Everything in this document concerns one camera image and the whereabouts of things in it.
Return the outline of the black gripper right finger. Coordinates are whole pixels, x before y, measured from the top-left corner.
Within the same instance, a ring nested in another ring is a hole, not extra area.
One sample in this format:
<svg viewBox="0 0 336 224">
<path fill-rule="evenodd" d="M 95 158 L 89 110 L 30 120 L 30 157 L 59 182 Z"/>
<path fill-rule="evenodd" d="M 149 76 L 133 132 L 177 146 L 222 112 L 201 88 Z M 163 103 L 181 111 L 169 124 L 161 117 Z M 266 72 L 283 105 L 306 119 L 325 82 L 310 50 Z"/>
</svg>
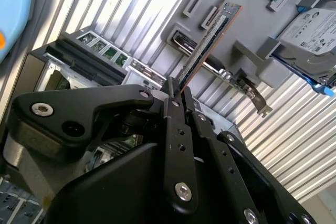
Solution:
<svg viewBox="0 0 336 224">
<path fill-rule="evenodd" d="M 190 88 L 182 93 L 193 133 L 199 203 L 205 223 L 315 223 L 313 216 L 231 132 L 215 134 L 197 112 Z"/>
</svg>

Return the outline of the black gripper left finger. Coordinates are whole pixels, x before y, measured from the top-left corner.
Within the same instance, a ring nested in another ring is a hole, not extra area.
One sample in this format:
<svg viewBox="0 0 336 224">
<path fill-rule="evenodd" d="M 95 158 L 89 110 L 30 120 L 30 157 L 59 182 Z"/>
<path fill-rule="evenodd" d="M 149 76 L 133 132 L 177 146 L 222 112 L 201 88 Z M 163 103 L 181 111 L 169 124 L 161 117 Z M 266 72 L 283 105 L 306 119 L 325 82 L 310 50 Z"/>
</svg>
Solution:
<svg viewBox="0 0 336 224">
<path fill-rule="evenodd" d="M 22 94 L 9 113 L 7 146 L 23 147 L 17 169 L 49 209 L 70 182 L 145 144 L 159 144 L 164 162 L 183 145 L 194 157 L 183 93 L 138 84 Z"/>
</svg>

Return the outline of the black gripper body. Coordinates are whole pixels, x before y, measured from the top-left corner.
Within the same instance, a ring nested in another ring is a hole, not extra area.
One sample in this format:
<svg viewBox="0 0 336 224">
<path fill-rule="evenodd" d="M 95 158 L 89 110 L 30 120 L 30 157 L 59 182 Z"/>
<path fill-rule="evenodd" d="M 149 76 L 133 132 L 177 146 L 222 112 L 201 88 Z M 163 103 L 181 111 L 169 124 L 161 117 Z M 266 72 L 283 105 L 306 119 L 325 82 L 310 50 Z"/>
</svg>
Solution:
<svg viewBox="0 0 336 224">
<path fill-rule="evenodd" d="M 150 143 L 66 185 L 44 223 L 262 223 L 228 147 L 193 158 L 183 145 Z"/>
</svg>

